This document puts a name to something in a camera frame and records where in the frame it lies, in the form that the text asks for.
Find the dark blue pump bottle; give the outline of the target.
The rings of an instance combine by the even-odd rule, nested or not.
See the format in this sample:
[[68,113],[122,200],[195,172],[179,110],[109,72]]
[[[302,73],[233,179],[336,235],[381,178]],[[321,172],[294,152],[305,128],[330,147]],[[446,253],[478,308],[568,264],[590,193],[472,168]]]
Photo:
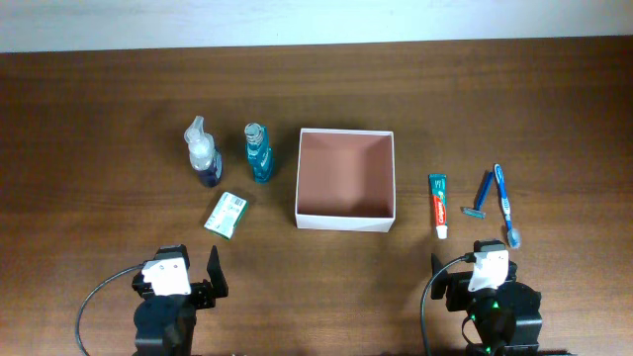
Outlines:
[[189,159],[202,184],[213,188],[217,186],[223,173],[222,155],[216,147],[215,139],[204,131],[204,118],[197,116],[184,132],[188,145]]

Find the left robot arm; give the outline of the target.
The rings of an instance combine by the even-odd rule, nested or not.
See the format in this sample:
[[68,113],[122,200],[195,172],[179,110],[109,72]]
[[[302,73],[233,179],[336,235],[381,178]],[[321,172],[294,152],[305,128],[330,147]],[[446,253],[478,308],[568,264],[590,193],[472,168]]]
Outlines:
[[133,290],[142,298],[134,314],[138,355],[190,356],[197,312],[214,308],[218,299],[228,296],[215,246],[207,279],[190,282],[189,267],[185,245],[163,246],[134,276]]

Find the green white soap box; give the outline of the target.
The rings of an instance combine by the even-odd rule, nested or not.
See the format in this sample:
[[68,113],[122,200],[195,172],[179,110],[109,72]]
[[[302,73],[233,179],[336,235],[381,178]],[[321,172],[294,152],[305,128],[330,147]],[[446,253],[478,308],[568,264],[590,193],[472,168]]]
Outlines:
[[204,228],[231,240],[237,225],[247,211],[248,202],[237,195],[224,192],[204,223]]

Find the Colgate toothpaste tube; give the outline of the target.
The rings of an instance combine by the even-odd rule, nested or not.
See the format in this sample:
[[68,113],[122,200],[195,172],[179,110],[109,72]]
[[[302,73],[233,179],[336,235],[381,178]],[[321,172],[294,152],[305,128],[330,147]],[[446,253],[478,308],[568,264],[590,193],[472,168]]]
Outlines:
[[447,209],[446,209],[446,175],[434,173],[428,176],[431,198],[433,203],[435,230],[439,239],[448,236]]

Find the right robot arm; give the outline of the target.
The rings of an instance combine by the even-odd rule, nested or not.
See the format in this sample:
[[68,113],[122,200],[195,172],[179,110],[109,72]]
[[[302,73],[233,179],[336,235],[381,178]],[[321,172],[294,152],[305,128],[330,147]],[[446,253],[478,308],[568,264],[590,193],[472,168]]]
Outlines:
[[432,276],[423,294],[464,312],[480,337],[467,339],[467,355],[536,355],[542,296],[516,280],[517,265],[499,240],[475,241],[471,252],[442,263],[430,257]]

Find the blue disposable razor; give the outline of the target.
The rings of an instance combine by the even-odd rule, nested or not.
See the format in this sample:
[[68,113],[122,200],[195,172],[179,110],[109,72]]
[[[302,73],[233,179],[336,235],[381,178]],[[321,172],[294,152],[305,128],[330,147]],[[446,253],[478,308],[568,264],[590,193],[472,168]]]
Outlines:
[[493,184],[494,179],[495,179],[495,174],[492,171],[487,171],[486,175],[484,176],[484,180],[481,184],[480,190],[478,191],[478,195],[476,197],[474,207],[461,208],[461,211],[464,215],[472,217],[472,218],[481,219],[481,220],[483,220],[486,217],[486,213],[482,210],[482,207],[486,201],[488,192],[490,191],[490,188]]

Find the teal mouthwash bottle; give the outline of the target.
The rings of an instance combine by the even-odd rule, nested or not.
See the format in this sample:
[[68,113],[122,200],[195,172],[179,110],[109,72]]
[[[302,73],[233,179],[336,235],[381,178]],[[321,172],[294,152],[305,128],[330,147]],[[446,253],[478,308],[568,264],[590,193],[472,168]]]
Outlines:
[[244,128],[246,156],[257,183],[266,183],[273,173],[274,158],[265,126],[250,123]]

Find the blue white toothbrush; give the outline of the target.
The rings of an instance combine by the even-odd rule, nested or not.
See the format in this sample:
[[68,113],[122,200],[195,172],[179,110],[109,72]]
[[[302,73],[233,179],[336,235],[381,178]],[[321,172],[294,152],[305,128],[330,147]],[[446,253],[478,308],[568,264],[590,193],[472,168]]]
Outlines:
[[512,225],[510,202],[505,186],[504,175],[501,166],[496,163],[494,165],[494,173],[497,181],[497,187],[500,197],[500,207],[504,216],[505,226],[507,229],[507,242],[510,248],[518,249],[521,246],[520,232]]

